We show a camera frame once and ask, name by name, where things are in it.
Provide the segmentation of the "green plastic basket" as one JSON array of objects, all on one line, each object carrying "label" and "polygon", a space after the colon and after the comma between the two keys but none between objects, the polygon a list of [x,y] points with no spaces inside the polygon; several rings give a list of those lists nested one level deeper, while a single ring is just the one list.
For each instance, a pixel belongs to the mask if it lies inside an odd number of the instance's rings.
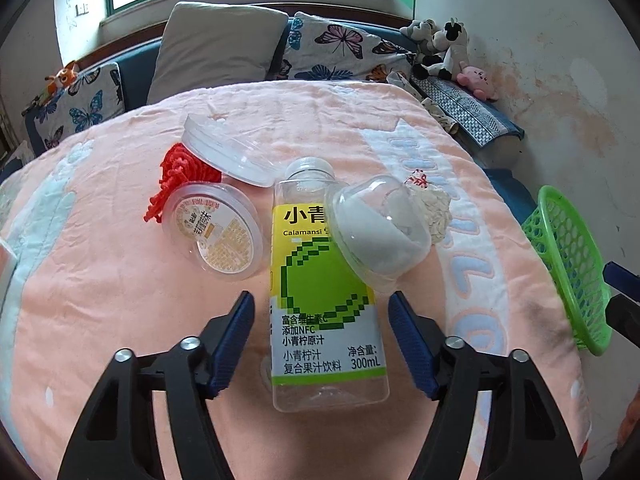
[{"label": "green plastic basket", "polygon": [[557,188],[545,185],[522,229],[552,277],[576,346],[602,356],[612,337],[605,321],[611,292],[602,278],[600,250],[582,215]]}]

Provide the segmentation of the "pink blanket table cover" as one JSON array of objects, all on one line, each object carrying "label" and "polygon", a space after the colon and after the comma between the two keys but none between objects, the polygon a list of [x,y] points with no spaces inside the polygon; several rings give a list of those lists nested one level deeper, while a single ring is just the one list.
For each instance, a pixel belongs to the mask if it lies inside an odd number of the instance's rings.
[{"label": "pink blanket table cover", "polygon": [[405,479],[435,407],[390,330],[390,396],[379,404],[277,411],[266,385],[269,275],[222,280],[143,219],[160,162],[186,118],[206,115],[278,166],[327,160],[348,183],[422,169],[451,197],[452,231],[399,287],[419,313],[480,351],[526,350],[576,448],[591,429],[582,363],[562,301],[483,170],[410,94],[372,82],[271,81],[198,89],[63,141],[1,188],[1,234],[18,263],[1,312],[1,418],[40,477],[66,444],[113,353],[172,347],[242,290],[256,321],[209,411],[239,479]]}]

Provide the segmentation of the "pink tissue box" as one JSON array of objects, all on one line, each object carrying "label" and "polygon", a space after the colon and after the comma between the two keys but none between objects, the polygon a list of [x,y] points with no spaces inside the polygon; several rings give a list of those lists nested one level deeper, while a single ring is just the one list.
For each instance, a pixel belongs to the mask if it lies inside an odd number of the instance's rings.
[{"label": "pink tissue box", "polygon": [[0,307],[3,306],[4,298],[9,289],[9,284],[17,265],[16,255],[11,249],[1,248],[0,257]]}]

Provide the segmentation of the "green label juice bottle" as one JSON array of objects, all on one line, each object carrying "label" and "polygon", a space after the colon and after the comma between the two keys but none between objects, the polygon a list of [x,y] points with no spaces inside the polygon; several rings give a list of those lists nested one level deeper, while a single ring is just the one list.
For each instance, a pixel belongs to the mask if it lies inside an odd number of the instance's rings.
[{"label": "green label juice bottle", "polygon": [[374,292],[335,244],[326,216],[332,166],[291,162],[273,190],[271,391],[283,413],[347,408],[390,394]]}]

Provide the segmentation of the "beige crumpled cloth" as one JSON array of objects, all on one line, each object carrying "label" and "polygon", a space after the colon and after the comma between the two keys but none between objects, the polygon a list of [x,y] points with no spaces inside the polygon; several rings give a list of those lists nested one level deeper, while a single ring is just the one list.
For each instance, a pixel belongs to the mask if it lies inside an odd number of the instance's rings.
[{"label": "beige crumpled cloth", "polygon": [[428,182],[422,169],[413,170],[405,180],[405,186],[422,211],[432,243],[442,242],[452,220],[450,196],[439,186]]}]

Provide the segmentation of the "round pudding cup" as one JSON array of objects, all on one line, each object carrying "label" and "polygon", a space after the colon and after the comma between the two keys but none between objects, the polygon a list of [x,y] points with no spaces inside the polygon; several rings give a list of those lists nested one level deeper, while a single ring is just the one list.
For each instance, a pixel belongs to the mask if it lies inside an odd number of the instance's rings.
[{"label": "round pudding cup", "polygon": [[177,252],[217,278],[245,280],[264,263],[266,242],[257,210],[231,185],[180,185],[165,203],[162,227]]}]

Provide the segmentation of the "patterned blue white cloth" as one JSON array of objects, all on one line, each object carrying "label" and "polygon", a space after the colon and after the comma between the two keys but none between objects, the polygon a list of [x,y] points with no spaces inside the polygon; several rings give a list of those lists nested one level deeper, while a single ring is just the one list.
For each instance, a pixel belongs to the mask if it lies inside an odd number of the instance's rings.
[{"label": "patterned blue white cloth", "polygon": [[523,140],[525,130],[511,122],[503,112],[485,103],[451,81],[427,77],[410,82],[424,98],[431,99],[452,118],[480,147],[484,148],[502,136]]}]

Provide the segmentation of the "clear dome lid cup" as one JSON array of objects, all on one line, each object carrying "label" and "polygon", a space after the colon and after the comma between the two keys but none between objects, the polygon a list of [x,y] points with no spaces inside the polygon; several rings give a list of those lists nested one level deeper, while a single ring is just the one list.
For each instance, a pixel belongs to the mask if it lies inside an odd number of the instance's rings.
[{"label": "clear dome lid cup", "polygon": [[432,246],[430,230],[408,188],[389,174],[359,184],[333,183],[324,210],[330,233],[355,274],[389,294]]}]

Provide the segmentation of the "patterned beige clothes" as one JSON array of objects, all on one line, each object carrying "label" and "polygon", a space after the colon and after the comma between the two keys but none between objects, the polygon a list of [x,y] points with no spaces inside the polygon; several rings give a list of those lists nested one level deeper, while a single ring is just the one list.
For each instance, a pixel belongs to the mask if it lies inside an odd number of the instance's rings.
[{"label": "patterned beige clothes", "polygon": [[431,98],[422,96],[422,94],[413,87],[411,82],[408,81],[408,79],[402,73],[396,72],[396,70],[392,70],[386,76],[386,82],[388,84],[392,84],[393,86],[401,88],[402,90],[405,90],[405,92],[408,92],[415,99],[417,99],[426,109],[427,113],[430,114],[436,120],[436,122],[438,122],[439,125],[450,134],[450,136],[454,136],[458,132],[459,124],[454,120],[454,118],[448,116],[442,110],[442,108]]}]

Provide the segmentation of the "pink plush toy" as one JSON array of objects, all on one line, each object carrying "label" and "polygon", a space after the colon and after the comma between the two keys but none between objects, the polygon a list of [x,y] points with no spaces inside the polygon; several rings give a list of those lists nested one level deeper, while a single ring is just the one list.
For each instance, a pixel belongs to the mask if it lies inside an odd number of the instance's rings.
[{"label": "pink plush toy", "polygon": [[491,76],[479,67],[462,63],[456,83],[483,102],[496,102],[499,97]]}]

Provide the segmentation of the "red knitted net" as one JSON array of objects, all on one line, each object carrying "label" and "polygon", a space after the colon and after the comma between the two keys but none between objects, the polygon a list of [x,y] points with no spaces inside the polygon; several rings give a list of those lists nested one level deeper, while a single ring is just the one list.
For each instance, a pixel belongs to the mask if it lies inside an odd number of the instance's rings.
[{"label": "red knitted net", "polygon": [[160,163],[160,169],[160,190],[149,199],[149,206],[143,216],[144,222],[163,221],[163,210],[168,198],[180,185],[198,182],[219,183],[222,178],[220,170],[203,162],[182,143],[174,144],[167,151]]}]

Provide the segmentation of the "clear plastic lid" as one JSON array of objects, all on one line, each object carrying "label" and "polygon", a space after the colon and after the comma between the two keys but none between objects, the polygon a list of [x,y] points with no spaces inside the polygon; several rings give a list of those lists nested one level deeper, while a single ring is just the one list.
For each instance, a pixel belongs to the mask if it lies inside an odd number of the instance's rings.
[{"label": "clear plastic lid", "polygon": [[232,134],[224,120],[189,114],[181,143],[202,162],[226,176],[258,188],[271,188],[278,170],[263,151]]}]

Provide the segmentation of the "cow plush toy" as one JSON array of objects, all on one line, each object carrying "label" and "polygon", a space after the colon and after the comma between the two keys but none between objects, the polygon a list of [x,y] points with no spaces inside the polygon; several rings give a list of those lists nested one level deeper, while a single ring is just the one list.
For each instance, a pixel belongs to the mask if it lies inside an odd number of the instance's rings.
[{"label": "cow plush toy", "polygon": [[412,66],[412,76],[419,80],[437,77],[456,81],[463,66],[469,63],[469,35],[464,24],[456,18],[446,21],[427,41],[426,51],[420,53]]}]

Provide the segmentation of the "butterfly cushion left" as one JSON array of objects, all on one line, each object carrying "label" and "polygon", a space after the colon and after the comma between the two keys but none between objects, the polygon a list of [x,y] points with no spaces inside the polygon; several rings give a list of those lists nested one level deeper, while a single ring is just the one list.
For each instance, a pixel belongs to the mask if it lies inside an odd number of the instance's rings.
[{"label": "butterfly cushion left", "polygon": [[86,70],[66,89],[27,114],[29,139],[38,153],[125,113],[124,88],[117,62]]}]

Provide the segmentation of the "butterfly cushion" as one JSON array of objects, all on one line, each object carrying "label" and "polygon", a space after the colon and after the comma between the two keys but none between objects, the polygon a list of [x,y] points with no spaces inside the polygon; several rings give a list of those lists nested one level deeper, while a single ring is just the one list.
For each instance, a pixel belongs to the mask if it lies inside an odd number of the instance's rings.
[{"label": "butterfly cushion", "polygon": [[117,62],[86,70],[66,89],[27,114],[29,139],[38,153],[125,113],[124,88]]},{"label": "butterfly cushion", "polygon": [[391,73],[408,76],[415,56],[372,32],[298,12],[285,29],[269,77],[385,82]]}]

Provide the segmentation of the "grey plush toy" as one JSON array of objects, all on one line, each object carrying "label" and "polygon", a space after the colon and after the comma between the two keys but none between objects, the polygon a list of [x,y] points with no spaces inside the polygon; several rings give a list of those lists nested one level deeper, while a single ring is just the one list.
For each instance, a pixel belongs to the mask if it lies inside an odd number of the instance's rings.
[{"label": "grey plush toy", "polygon": [[412,21],[409,25],[399,29],[402,36],[412,40],[416,44],[424,44],[433,40],[438,31],[436,23],[430,18],[425,21]]}]

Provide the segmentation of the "orange fox plush toy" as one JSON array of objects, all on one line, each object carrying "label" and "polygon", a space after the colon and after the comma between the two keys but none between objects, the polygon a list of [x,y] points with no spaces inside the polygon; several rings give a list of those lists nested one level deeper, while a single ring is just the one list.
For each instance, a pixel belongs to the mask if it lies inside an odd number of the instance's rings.
[{"label": "orange fox plush toy", "polygon": [[55,75],[45,76],[46,96],[52,98],[59,91],[68,88],[75,82],[79,73],[79,65],[72,61],[63,66]]}]

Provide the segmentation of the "blue sofa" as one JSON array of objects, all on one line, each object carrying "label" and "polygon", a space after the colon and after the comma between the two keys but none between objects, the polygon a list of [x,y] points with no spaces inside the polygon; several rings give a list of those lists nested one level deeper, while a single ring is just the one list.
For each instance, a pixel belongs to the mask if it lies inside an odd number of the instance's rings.
[{"label": "blue sofa", "polygon": [[[145,104],[151,87],[158,52],[160,52],[160,36],[158,36],[157,28],[153,27],[149,40],[136,40],[128,49],[116,48],[106,58],[96,62],[89,62],[87,65],[90,70],[93,70],[105,63],[118,63],[120,76],[122,77],[122,88],[124,88],[125,110],[130,112],[130,110],[135,110]],[[25,115],[26,130],[28,129],[26,120],[29,112]],[[468,142],[472,148],[479,150],[480,147],[474,140],[461,127],[460,129],[464,132],[463,140]],[[502,136],[484,148],[495,148],[500,140],[515,141],[518,138],[515,136]],[[29,143],[36,156],[40,156],[45,152],[38,153],[35,149],[35,143],[30,139]],[[533,197],[526,190],[524,184],[521,184],[520,181],[512,176],[511,170],[506,168],[505,164],[501,164],[498,169],[487,169],[485,174],[518,222],[523,222],[534,211],[536,203]]]}]

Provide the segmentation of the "grey pillow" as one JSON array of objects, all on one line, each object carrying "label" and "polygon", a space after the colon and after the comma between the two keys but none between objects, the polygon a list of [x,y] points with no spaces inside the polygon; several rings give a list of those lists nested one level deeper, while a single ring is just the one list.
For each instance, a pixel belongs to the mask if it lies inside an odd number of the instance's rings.
[{"label": "grey pillow", "polygon": [[146,102],[266,79],[288,14],[262,6],[178,2],[164,28]]}]

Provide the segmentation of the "butterfly cushion right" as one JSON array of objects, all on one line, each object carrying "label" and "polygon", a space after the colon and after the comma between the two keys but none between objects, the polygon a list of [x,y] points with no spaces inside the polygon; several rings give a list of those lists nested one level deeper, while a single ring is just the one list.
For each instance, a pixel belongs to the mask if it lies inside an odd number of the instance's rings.
[{"label": "butterfly cushion right", "polygon": [[385,82],[391,73],[408,76],[415,56],[372,32],[298,12],[285,29],[269,77]]}]

